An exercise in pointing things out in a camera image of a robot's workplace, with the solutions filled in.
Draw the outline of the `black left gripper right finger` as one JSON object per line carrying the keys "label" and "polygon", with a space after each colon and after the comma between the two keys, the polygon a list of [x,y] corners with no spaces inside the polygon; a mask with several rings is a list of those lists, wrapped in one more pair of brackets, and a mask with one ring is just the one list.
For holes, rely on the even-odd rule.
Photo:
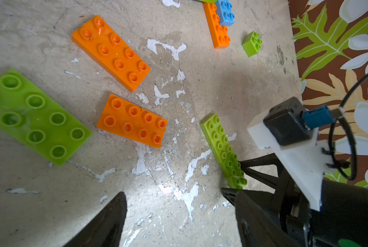
{"label": "black left gripper right finger", "polygon": [[221,193],[236,210],[236,220],[244,247],[294,247],[289,237],[276,223],[270,211],[273,194],[266,191],[221,188]]}

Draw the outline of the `lime green lego plate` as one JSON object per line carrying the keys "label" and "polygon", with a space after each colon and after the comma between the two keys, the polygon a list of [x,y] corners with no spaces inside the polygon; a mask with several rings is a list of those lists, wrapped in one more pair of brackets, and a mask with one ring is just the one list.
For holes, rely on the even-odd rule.
{"label": "lime green lego plate", "polygon": [[210,115],[200,123],[200,127],[228,186],[233,189],[243,189],[247,185],[247,179],[244,177],[238,157],[229,143],[219,116]]}
{"label": "lime green lego plate", "polygon": [[203,3],[214,4],[217,0],[198,0]]}
{"label": "lime green lego plate", "polygon": [[92,132],[17,70],[0,76],[0,129],[55,165]]}

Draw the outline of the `long orange lego plate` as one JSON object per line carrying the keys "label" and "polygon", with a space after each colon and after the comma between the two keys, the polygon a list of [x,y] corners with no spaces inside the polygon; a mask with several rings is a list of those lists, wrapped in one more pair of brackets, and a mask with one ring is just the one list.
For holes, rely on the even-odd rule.
{"label": "long orange lego plate", "polygon": [[219,24],[220,17],[217,14],[216,4],[203,3],[203,8],[215,49],[228,47],[230,44],[230,37],[227,34],[228,28]]}

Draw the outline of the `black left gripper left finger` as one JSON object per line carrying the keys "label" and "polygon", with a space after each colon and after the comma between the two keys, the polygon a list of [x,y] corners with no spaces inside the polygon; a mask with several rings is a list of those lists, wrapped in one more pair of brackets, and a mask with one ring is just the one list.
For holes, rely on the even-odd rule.
{"label": "black left gripper left finger", "polygon": [[118,247],[126,214],[126,196],[120,192],[65,246]]}

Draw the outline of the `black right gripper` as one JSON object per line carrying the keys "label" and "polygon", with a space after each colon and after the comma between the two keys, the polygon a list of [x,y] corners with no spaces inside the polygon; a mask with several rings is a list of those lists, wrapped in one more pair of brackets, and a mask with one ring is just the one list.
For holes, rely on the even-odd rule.
{"label": "black right gripper", "polygon": [[368,247],[368,188],[325,180],[320,210],[291,183],[276,154],[240,162],[243,172],[273,192],[246,190],[251,198],[283,198],[278,214],[283,232],[301,247]]}

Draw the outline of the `blue lego plate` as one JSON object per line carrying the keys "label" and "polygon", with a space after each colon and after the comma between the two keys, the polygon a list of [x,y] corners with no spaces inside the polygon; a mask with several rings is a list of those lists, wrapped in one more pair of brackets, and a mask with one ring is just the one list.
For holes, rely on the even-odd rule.
{"label": "blue lego plate", "polygon": [[219,24],[231,26],[234,24],[235,15],[232,13],[232,3],[229,0],[217,0],[215,2],[217,14],[220,18]]}

